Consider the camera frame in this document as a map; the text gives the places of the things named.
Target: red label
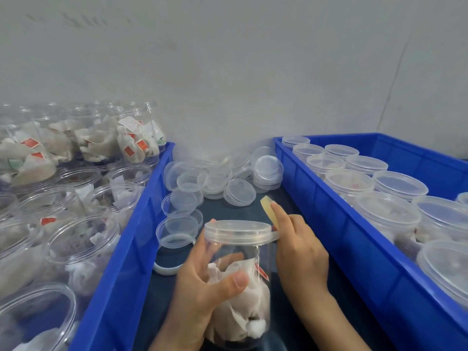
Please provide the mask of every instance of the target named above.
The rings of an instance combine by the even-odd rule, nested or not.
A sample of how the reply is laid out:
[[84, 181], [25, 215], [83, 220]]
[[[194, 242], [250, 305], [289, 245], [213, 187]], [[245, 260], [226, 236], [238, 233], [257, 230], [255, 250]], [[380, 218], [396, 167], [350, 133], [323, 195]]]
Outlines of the red label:
[[261, 274], [263, 278], [265, 278], [268, 282], [270, 281], [266, 272], [263, 271], [262, 268], [258, 264], [255, 264], [255, 269], [258, 271], [259, 274]]
[[23, 141], [21, 142], [21, 144], [24, 144], [24, 145], [26, 145], [26, 146], [29, 146], [30, 148], [35, 148], [35, 147], [37, 147], [40, 143], [39, 143], [37, 140], [35, 140], [35, 139], [28, 138], [28, 139], [26, 139], [26, 140], [23, 140]]
[[124, 149], [124, 152], [127, 153], [128, 156], [133, 156], [135, 155], [135, 152], [132, 150], [131, 147], [127, 146], [125, 149]]
[[41, 159], [43, 159], [43, 158], [44, 158], [44, 155], [42, 155], [42, 153], [41, 153], [41, 152], [32, 153], [31, 155], [32, 155], [32, 156], [35, 156], [35, 157], [37, 157], [37, 158], [41, 158]]
[[46, 225], [46, 224], [49, 224], [49, 223], [53, 223], [57, 220], [57, 218], [55, 217], [46, 217], [46, 218], [42, 218], [41, 219], [41, 225]]
[[137, 145], [140, 147], [141, 150], [145, 151], [146, 149], [149, 148], [148, 144], [142, 139], [137, 141]]

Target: white plastic ring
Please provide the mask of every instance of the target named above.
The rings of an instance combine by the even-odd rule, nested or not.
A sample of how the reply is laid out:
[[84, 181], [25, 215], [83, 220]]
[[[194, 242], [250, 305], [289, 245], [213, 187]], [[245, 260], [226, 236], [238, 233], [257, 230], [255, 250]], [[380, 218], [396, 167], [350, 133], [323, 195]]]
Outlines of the white plastic ring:
[[[196, 241], [193, 240], [190, 243], [195, 245]], [[179, 269], [180, 269], [180, 267], [182, 267], [182, 265], [183, 265], [183, 263], [178, 265], [178, 266], [174, 266], [174, 267], [162, 267], [162, 266], [158, 265], [157, 263], [154, 263], [153, 264], [153, 271], [156, 272], [158, 275], [161, 275], [161, 276], [174, 276], [174, 275], [177, 274], [177, 272], [179, 272]]]

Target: human hand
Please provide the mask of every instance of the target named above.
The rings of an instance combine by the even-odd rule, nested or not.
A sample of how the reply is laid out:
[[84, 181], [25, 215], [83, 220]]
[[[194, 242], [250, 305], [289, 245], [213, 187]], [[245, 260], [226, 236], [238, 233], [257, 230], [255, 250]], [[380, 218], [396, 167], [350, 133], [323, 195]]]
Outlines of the human hand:
[[310, 313], [328, 298], [328, 253], [304, 218], [271, 203], [278, 220], [276, 266], [281, 286], [296, 313]]
[[[169, 311], [150, 351], [199, 350], [213, 310], [241, 294], [249, 284], [249, 276], [243, 271], [237, 271], [218, 283], [207, 283], [206, 269], [219, 247], [207, 247], [204, 231], [198, 237], [177, 274]], [[220, 269], [243, 259], [243, 256], [237, 255], [222, 258], [218, 262]]]

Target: dark work surface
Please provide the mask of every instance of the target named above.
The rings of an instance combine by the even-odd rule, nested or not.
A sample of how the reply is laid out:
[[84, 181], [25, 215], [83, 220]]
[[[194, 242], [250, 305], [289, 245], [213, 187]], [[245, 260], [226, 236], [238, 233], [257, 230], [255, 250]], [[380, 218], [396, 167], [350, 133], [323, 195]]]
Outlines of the dark work surface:
[[[198, 209], [203, 213], [205, 223], [215, 218], [216, 220], [254, 220], [271, 224], [260, 205], [260, 200], [264, 195], [257, 195], [254, 203], [248, 207], [235, 207], [229, 205], [223, 199], [205, 199], [205, 202]], [[288, 214], [301, 213], [283, 188], [269, 191], [267, 195], [280, 204]], [[187, 257], [191, 246], [176, 250], [161, 248], [158, 251], [156, 262], [164, 267], [181, 264]], [[152, 274], [133, 351], [148, 350], [149, 345], [164, 321], [175, 280], [175, 276], [165, 277], [155, 273]], [[332, 257], [330, 257], [328, 287], [343, 310], [343, 313], [372, 350], [384, 351], [395, 349], [377, 323], [377, 320], [367, 309]], [[278, 274], [276, 273], [272, 274], [271, 306], [271, 327], [269, 332], [262, 337], [261, 346], [257, 348], [258, 351], [317, 350], [313, 340], [301, 324], [284, 294]], [[220, 348], [215, 347], [209, 342], [205, 342], [202, 350], [220, 350]]]

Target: blue plastic bin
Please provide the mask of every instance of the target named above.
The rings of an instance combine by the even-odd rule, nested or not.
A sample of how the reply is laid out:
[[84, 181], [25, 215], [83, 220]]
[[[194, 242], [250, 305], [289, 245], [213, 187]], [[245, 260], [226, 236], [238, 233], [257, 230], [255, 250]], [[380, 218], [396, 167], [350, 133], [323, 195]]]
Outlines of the blue plastic bin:
[[122, 233], [68, 351], [132, 349], [159, 243], [156, 227], [165, 218], [164, 167], [172, 161], [168, 143]]
[[[424, 182], [430, 195], [468, 191], [468, 163], [380, 133], [309, 136], [343, 144]], [[468, 350], [468, 313], [275, 138], [283, 186], [399, 350]]]

